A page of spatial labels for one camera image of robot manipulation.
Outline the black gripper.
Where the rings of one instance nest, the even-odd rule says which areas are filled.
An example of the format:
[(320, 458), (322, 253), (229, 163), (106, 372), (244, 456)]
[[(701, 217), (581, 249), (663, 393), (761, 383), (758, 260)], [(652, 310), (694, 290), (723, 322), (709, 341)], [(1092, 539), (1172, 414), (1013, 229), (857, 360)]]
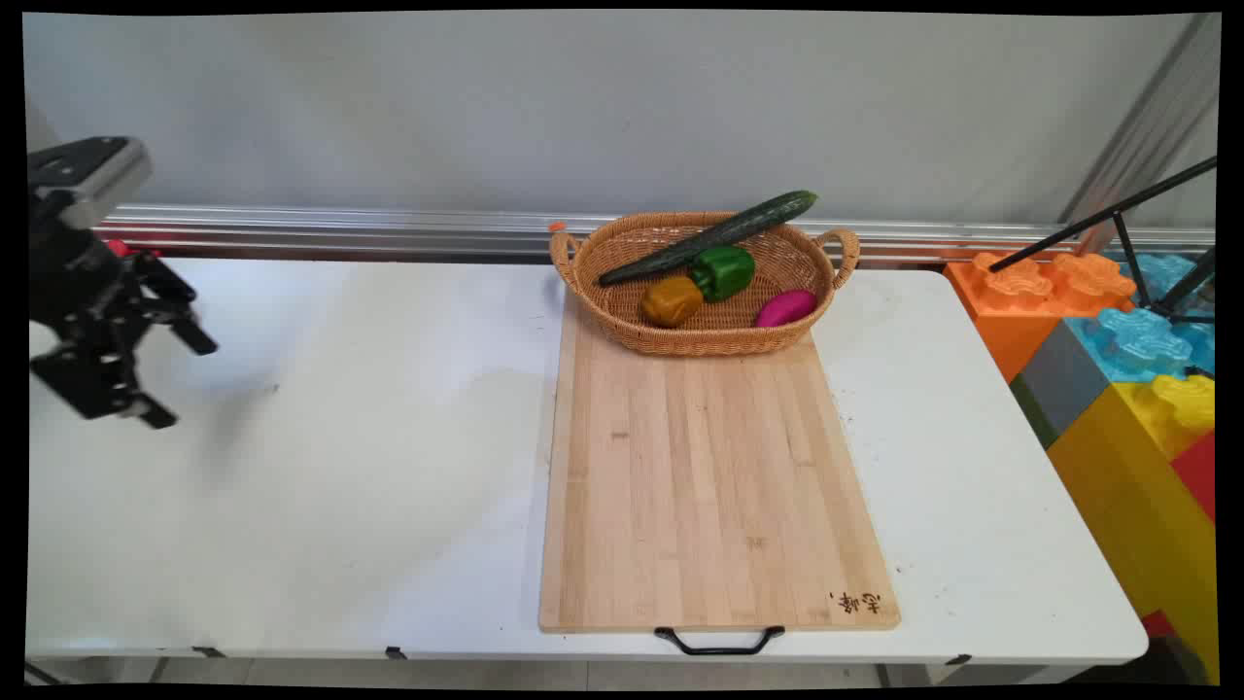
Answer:
[(87, 420), (174, 426), (175, 413), (141, 385), (131, 311), (167, 325), (192, 353), (210, 356), (219, 344), (192, 307), (197, 290), (156, 254), (121, 257), (88, 228), (68, 228), (58, 218), (68, 205), (67, 193), (29, 191), (29, 318), (63, 338), (29, 368)]

